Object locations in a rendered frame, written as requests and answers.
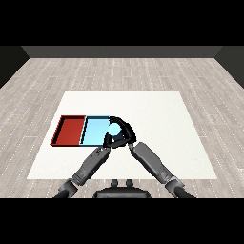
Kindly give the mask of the dark grey robot body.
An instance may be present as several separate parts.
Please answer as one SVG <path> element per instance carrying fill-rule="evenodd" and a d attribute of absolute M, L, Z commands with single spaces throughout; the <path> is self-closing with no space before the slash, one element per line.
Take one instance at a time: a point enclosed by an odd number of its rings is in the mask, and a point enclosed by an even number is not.
<path fill-rule="evenodd" d="M 113 179 L 108 188 L 96 191 L 93 198 L 151 198 L 148 191 L 136 188 L 131 179 L 126 180 L 125 187 L 118 186 L 118 180 Z"/>

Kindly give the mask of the red shallow open box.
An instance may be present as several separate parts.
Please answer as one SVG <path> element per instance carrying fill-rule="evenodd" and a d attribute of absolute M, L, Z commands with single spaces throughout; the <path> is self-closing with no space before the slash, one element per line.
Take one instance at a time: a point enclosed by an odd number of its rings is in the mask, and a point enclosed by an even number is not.
<path fill-rule="evenodd" d="M 78 147 L 85 115 L 62 115 L 51 140 L 53 147 Z"/>

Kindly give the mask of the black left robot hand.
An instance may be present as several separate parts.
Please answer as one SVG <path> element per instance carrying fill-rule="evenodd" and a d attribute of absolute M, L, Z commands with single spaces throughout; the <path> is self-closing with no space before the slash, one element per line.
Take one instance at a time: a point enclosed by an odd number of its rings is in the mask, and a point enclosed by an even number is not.
<path fill-rule="evenodd" d="M 124 147 L 127 144 L 126 139 L 123 134 L 120 133 L 118 135 L 110 135 L 108 132 L 105 135 L 103 147 L 104 148 L 119 148 Z"/>

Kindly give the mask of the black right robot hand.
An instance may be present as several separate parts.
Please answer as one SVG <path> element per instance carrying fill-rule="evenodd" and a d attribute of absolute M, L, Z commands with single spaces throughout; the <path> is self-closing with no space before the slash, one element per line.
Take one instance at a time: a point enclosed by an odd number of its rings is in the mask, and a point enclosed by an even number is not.
<path fill-rule="evenodd" d="M 132 144 L 136 141 L 135 132 L 129 123 L 125 122 L 123 119 L 121 119 L 120 117 L 116 117 L 116 116 L 110 117 L 110 124 L 111 123 L 116 123 L 120 126 L 123 136 L 127 141 L 127 144 Z"/>

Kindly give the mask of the light blue shallow open box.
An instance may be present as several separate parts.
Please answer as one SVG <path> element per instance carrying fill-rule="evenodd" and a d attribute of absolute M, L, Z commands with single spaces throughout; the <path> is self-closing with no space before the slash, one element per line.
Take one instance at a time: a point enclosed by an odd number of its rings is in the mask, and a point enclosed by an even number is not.
<path fill-rule="evenodd" d="M 85 119 L 79 145 L 81 147 L 100 147 L 104 143 L 110 120 L 105 115 L 88 115 Z"/>

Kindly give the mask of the small blue can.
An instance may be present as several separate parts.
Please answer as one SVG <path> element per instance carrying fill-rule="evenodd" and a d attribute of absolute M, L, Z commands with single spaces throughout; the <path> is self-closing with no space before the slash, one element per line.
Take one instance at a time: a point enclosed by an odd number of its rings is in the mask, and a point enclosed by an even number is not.
<path fill-rule="evenodd" d="M 116 123 L 111 123 L 108 127 L 108 138 L 110 142 L 116 142 L 123 138 L 123 133 L 120 126 Z"/>

